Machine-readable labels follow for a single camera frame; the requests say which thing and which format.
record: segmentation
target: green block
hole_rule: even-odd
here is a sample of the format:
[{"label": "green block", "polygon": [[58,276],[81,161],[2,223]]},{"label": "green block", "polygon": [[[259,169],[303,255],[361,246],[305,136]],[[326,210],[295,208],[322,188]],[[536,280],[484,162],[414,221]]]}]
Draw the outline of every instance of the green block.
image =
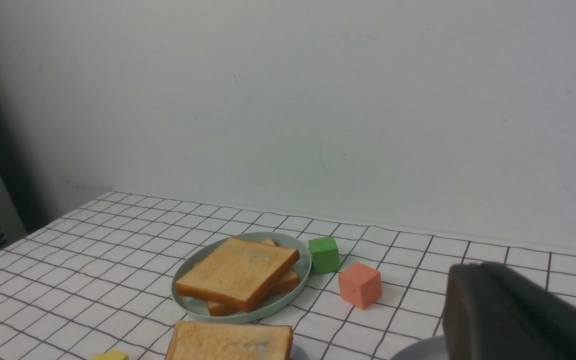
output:
[{"label": "green block", "polygon": [[308,241],[312,267],[315,274],[327,274],[339,270],[339,249],[332,236]]}]

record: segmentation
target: yellow block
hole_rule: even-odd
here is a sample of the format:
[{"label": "yellow block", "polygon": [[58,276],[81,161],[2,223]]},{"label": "yellow block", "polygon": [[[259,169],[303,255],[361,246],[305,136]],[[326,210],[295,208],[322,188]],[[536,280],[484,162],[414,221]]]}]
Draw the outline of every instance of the yellow block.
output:
[{"label": "yellow block", "polygon": [[130,360],[128,355],[117,350],[112,349],[106,353],[98,353],[93,356],[90,360]]}]

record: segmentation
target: round plate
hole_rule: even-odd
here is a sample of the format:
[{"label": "round plate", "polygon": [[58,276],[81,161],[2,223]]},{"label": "round plate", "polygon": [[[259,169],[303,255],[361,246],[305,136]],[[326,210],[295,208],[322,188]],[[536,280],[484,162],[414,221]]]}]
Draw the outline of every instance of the round plate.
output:
[{"label": "round plate", "polygon": [[420,340],[399,351],[390,360],[448,360],[446,339],[435,336]]},{"label": "round plate", "polygon": [[[208,313],[205,301],[193,297],[179,296],[175,289],[175,282],[185,275],[185,273],[189,272],[195,264],[206,259],[208,255],[215,251],[215,249],[219,248],[221,244],[231,237],[248,240],[250,242],[262,242],[265,239],[272,239],[277,246],[297,249],[299,251],[299,260],[292,267],[301,280],[297,288],[286,294],[281,294],[261,301],[258,308],[252,312],[240,311],[230,316],[211,316]],[[308,251],[308,248],[304,243],[292,236],[278,232],[250,232],[248,234],[229,236],[226,237],[226,239],[221,239],[197,251],[195,255],[190,256],[190,258],[181,265],[172,278],[172,297],[190,317],[197,321],[245,324],[276,313],[284,306],[288,305],[290,301],[293,301],[293,299],[295,299],[304,289],[304,285],[306,285],[306,280],[308,280],[308,274],[310,274],[312,266],[313,260],[311,259],[310,251]]]},{"label": "round plate", "polygon": [[301,346],[295,345],[293,342],[292,348],[290,349],[290,358],[292,360],[313,360]]}]

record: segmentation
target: tabletop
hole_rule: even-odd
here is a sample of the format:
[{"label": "tabletop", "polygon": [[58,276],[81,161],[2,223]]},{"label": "tabletop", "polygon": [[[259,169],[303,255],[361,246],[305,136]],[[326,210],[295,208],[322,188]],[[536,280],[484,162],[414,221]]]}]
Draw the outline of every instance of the tabletop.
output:
[{"label": "tabletop", "polygon": [[0,250],[0,360],[88,360],[113,348],[162,360],[186,317],[171,296],[176,270],[213,242],[258,231],[332,235],[342,271],[361,262],[381,272],[382,297],[366,310],[341,300],[338,273],[313,274],[258,321],[291,325],[313,359],[386,360],[441,335],[453,264],[507,264],[576,306],[576,251],[111,191]]}]

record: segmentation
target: bread slice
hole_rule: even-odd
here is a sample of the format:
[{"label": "bread slice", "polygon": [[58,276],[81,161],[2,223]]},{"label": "bread slice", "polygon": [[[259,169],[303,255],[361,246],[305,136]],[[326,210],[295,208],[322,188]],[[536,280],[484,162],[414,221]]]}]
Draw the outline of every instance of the bread slice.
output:
[{"label": "bread slice", "polygon": [[164,360],[287,360],[289,325],[234,325],[178,321]]},{"label": "bread slice", "polygon": [[174,282],[180,296],[252,312],[270,287],[299,260],[294,248],[231,237]]},{"label": "bread slice", "polygon": [[[261,241],[261,244],[276,246],[272,239],[265,239]],[[282,278],[280,278],[277,282],[274,283],[274,285],[272,285],[264,299],[292,292],[299,286],[300,281],[301,280],[299,279],[297,272],[295,272],[294,269],[289,269]],[[216,301],[207,301],[206,307],[208,307],[208,313],[210,316],[213,317],[227,317],[239,311],[234,307],[230,307]]]}]

